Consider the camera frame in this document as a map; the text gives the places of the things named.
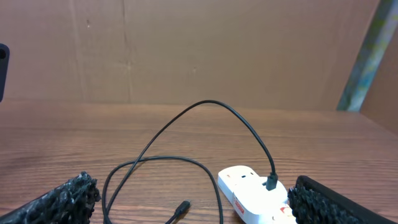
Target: black object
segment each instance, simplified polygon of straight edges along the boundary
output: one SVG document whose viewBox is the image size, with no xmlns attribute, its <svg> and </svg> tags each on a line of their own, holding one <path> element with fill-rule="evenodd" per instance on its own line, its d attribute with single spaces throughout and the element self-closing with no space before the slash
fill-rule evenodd
<svg viewBox="0 0 398 224">
<path fill-rule="evenodd" d="M 1 224 L 87 224 L 100 192 L 86 172 L 0 217 Z"/>
<path fill-rule="evenodd" d="M 4 94 L 4 87 L 6 86 L 6 76 L 8 60 L 10 58 L 10 50 L 4 44 L 0 44 L 0 102 Z"/>
<path fill-rule="evenodd" d="M 263 143 L 263 141 L 261 140 L 260 136 L 257 134 L 257 132 L 253 129 L 253 127 L 238 113 L 236 112 L 232 107 L 226 105 L 225 103 L 222 103 L 220 101 L 216 101 L 216 100 L 203 100 L 203 101 L 199 101 L 198 103 L 195 103 L 191 106 L 189 106 L 188 108 L 186 108 L 185 110 L 183 110 L 181 113 L 179 113 L 176 117 L 174 117 L 171 121 L 169 121 L 160 131 L 158 131 L 158 133 L 155 134 L 155 136 L 149 141 L 149 143 L 147 144 L 147 146 L 142 150 L 142 152 L 139 154 L 138 158 L 135 161 L 131 161 L 131 162 L 127 162 L 124 164 L 121 164 L 119 166 L 117 166 L 117 168 L 115 168 L 109 175 L 108 178 L 105 180 L 104 183 L 104 189 L 102 191 L 102 211 L 103 211 L 103 215 L 104 215 L 104 224 L 112 224 L 111 220 L 109 219 L 109 211 L 111 210 L 112 204 L 114 202 L 114 199 L 116 198 L 116 196 L 118 195 L 120 189 L 122 188 L 122 186 L 124 185 L 124 183 L 126 183 L 127 179 L 130 177 L 130 175 L 132 174 L 132 172 L 134 171 L 134 168 L 136 167 L 138 162 L 142 162 L 142 161 L 147 161 L 147 160 L 154 160 L 154 159 L 180 159 L 180 160 L 184 160 L 184 161 L 188 161 L 188 162 L 192 162 L 198 166 L 200 166 L 202 169 L 204 169 L 210 176 L 211 181 L 213 182 L 213 185 L 215 186 L 215 190 L 216 190 L 216 197 L 217 197 L 217 204 L 218 204 L 218 210 L 219 210 L 219 214 L 220 214 L 220 223 L 223 223 L 223 209 L 222 209 L 222 204 L 221 204 L 221 199 L 220 199 L 220 195 L 218 193 L 218 189 L 217 186 L 215 184 L 214 178 L 211 175 L 210 171 L 208 171 L 208 169 L 201 165 L 200 163 L 198 163 L 197 161 L 194 161 L 192 159 L 188 159 L 188 158 L 184 158 L 184 157 L 180 157 L 180 156 L 158 156 L 156 158 L 142 158 L 144 153 L 146 152 L 146 150 L 148 150 L 149 146 L 156 140 L 156 138 L 162 134 L 162 132 L 169 127 L 175 120 L 177 120 L 179 117 L 181 117 L 183 114 L 185 114 L 187 111 L 189 111 L 190 109 L 198 106 L 198 105 L 202 105 L 205 103 L 211 103 L 211 104 L 216 104 L 219 106 L 222 106 L 224 108 L 226 108 L 227 110 L 229 110 L 232 114 L 234 114 L 240 121 L 242 121 L 242 123 L 250 130 L 250 132 L 253 134 L 254 138 L 256 138 L 257 142 L 260 144 L 260 146 L 262 147 L 262 149 L 264 150 L 264 152 L 266 153 L 269 163 L 271 165 L 271 174 L 268 177 L 268 181 L 267 181 L 267 189 L 268 190 L 272 190 L 276 187 L 276 183 L 278 182 L 278 175 L 276 174 L 275 171 L 275 165 L 274 165 L 274 161 L 272 160 L 271 154 L 269 153 L 266 145 Z M 130 169 L 128 170 L 127 174 L 123 177 L 123 180 L 120 182 L 120 184 L 118 185 L 118 187 L 116 188 L 116 190 L 114 191 L 111 199 L 109 200 L 108 206 L 106 206 L 106 190 L 108 188 L 108 184 L 109 181 L 112 178 L 112 175 L 118 170 L 120 169 L 122 166 L 126 166 L 127 164 L 132 164 L 132 166 L 130 167 Z"/>
<path fill-rule="evenodd" d="M 165 224 L 171 224 L 174 220 L 178 219 L 180 215 L 186 213 L 189 207 L 191 207 L 191 202 L 188 200 L 183 201 L 175 210 L 174 215 Z"/>
<path fill-rule="evenodd" d="M 288 192 L 298 224 L 304 223 L 394 223 L 307 177 L 297 178 Z"/>
</svg>

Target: cable plug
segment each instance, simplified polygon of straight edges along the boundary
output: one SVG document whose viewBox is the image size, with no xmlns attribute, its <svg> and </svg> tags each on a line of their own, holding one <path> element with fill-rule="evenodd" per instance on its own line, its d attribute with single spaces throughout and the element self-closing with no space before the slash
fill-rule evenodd
<svg viewBox="0 0 398 224">
<path fill-rule="evenodd" d="M 274 190 L 276 188 L 276 184 L 278 183 L 278 175 L 271 173 L 267 179 L 267 190 Z"/>
<path fill-rule="evenodd" d="M 185 200 L 177 207 L 174 214 L 176 214 L 176 216 L 179 217 L 180 215 L 187 212 L 189 207 L 191 207 L 191 201 Z"/>
<path fill-rule="evenodd" d="M 178 219 L 180 215 L 186 213 L 189 207 L 191 207 L 191 202 L 189 200 L 183 201 L 175 210 L 174 215 L 165 224 L 171 224 L 174 220 Z"/>
</svg>

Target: wooden table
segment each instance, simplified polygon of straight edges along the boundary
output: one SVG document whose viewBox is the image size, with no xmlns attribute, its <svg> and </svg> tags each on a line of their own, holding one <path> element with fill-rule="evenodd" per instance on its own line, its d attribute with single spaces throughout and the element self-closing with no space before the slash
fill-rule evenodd
<svg viewBox="0 0 398 224">
<path fill-rule="evenodd" d="M 135 159 L 151 137 L 184 106 L 0 103 L 0 214 L 86 170 L 102 190 L 108 173 Z M 357 113 L 237 110 L 269 148 L 279 180 L 293 186 L 308 175 L 355 202 L 398 221 L 398 138 Z M 200 106 L 161 135 L 146 156 L 195 159 L 217 177 L 226 167 L 251 166 L 267 175 L 266 155 L 230 112 Z M 112 192 L 127 171 L 115 174 Z M 146 162 L 119 193 L 114 223 L 164 223 L 184 199 L 180 223 L 217 223 L 214 189 L 205 172 L 181 161 Z M 239 223 L 221 196 L 225 223 Z M 101 205 L 91 219 L 101 223 Z"/>
</svg>

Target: black cable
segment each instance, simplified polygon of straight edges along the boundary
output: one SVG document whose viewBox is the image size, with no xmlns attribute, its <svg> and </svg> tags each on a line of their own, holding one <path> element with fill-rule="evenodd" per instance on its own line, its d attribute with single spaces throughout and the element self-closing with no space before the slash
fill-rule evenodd
<svg viewBox="0 0 398 224">
<path fill-rule="evenodd" d="M 112 224 L 108 214 L 109 211 L 112 207 L 112 204 L 114 202 L 114 199 L 116 198 L 116 196 L 118 195 L 120 189 L 122 188 L 122 186 L 124 185 L 124 183 L 126 183 L 127 179 L 130 177 L 130 175 L 132 174 L 134 168 L 136 167 L 137 163 L 139 161 L 141 161 L 142 156 L 144 155 L 144 153 L 146 152 L 146 150 L 148 150 L 149 146 L 156 140 L 156 138 L 167 128 L 169 127 L 176 119 L 178 119 L 179 117 L 181 117 L 183 114 L 185 114 L 187 111 L 189 111 L 190 109 L 198 106 L 198 105 L 202 105 L 204 103 L 213 103 L 216 105 L 220 105 L 224 108 L 226 108 L 227 110 L 229 110 L 230 112 L 232 112 L 232 114 L 234 114 L 240 121 L 242 121 L 244 123 L 244 125 L 250 130 L 250 132 L 253 134 L 253 136 L 256 138 L 256 140 L 258 141 L 258 143 L 260 144 L 260 146 L 262 147 L 262 149 L 264 150 L 264 152 L 267 154 L 267 157 L 269 159 L 269 163 L 271 165 L 271 175 L 268 177 L 268 181 L 267 181 L 267 189 L 268 190 L 272 190 L 276 187 L 276 183 L 278 180 L 276 171 L 275 171 L 275 165 L 274 165 L 274 161 L 272 160 L 272 157 L 268 151 L 268 149 L 266 148 L 265 144 L 263 143 L 263 141 L 261 140 L 261 138 L 258 136 L 258 134 L 256 133 L 256 131 L 252 128 L 252 126 L 238 113 L 236 112 L 234 109 L 232 109 L 232 107 L 226 105 L 225 103 L 216 101 L 216 100 L 203 100 L 203 101 L 199 101 L 198 103 L 195 103 L 191 106 L 189 106 L 187 109 L 183 110 L 181 113 L 179 113 L 176 117 L 174 117 L 171 121 L 169 121 L 147 144 L 147 146 L 144 148 L 144 150 L 142 150 L 142 152 L 139 154 L 137 160 L 134 161 L 133 165 L 130 167 L 129 171 L 126 173 L 126 175 L 123 177 L 123 180 L 120 182 L 120 184 L 118 185 L 118 187 L 116 188 L 116 190 L 114 191 L 111 199 L 109 200 L 108 206 L 105 205 L 105 198 L 106 198 L 106 188 L 108 187 L 109 184 L 109 180 L 106 179 L 106 182 L 104 184 L 104 189 L 103 189 L 103 194 L 102 194 L 102 209 L 103 209 L 103 215 L 104 215 L 104 224 Z"/>
<path fill-rule="evenodd" d="M 169 220 L 165 224 L 171 224 L 174 220 L 178 219 L 182 214 L 185 214 L 189 207 L 191 206 L 191 202 L 188 200 L 183 201 L 174 212 L 174 215 L 169 218 Z"/>
<path fill-rule="evenodd" d="M 177 215 L 174 214 L 166 223 L 164 224 L 171 224 L 175 219 L 177 218 Z"/>
<path fill-rule="evenodd" d="M 181 160 L 181 161 L 191 162 L 191 163 L 201 167 L 209 175 L 211 183 L 213 184 L 214 190 L 216 192 L 218 211 L 219 211 L 219 215 L 220 215 L 220 223 L 224 222 L 223 221 L 223 206 L 221 204 L 221 197 L 220 197 L 220 193 L 218 192 L 217 183 L 216 183 L 216 180 L 214 179 L 213 175 L 211 174 L 210 170 L 207 169 L 207 167 L 205 167 L 203 164 L 201 164 L 201 163 L 199 163 L 197 161 L 194 161 L 193 159 L 189 159 L 189 158 L 185 158 L 185 157 L 181 157 L 181 156 L 152 156 L 152 157 L 147 157 L 147 158 L 140 159 L 140 160 L 138 160 L 138 162 L 152 161 L 152 160 L 157 160 L 157 159 L 178 159 L 178 160 Z M 106 208 L 106 198 L 105 198 L 105 196 L 106 196 L 106 190 L 108 189 L 109 182 L 111 181 L 111 178 L 112 178 L 113 174 L 116 171 L 118 171 L 122 167 L 125 167 L 125 166 L 133 164 L 133 163 L 136 163 L 136 161 L 129 161 L 129 162 L 125 162 L 125 163 L 122 163 L 122 164 L 118 165 L 116 168 L 114 168 L 109 173 L 108 177 L 105 180 L 104 188 L 103 188 L 103 197 L 102 197 L 102 202 L 101 202 L 102 203 L 102 210 L 103 210 L 103 213 L 104 213 L 104 223 L 112 224 L 112 222 L 110 221 L 109 216 L 108 216 L 109 213 L 106 213 L 106 210 L 105 210 L 105 208 Z"/>
</svg>

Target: cardboard wall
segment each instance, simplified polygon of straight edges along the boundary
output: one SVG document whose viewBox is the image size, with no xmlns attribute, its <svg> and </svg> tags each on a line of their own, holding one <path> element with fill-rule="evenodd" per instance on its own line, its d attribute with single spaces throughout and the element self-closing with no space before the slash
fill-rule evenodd
<svg viewBox="0 0 398 224">
<path fill-rule="evenodd" d="M 0 0 L 5 97 L 335 110 L 377 0 Z"/>
<path fill-rule="evenodd" d="M 398 135 L 398 29 L 384 53 L 361 113 Z"/>
</svg>

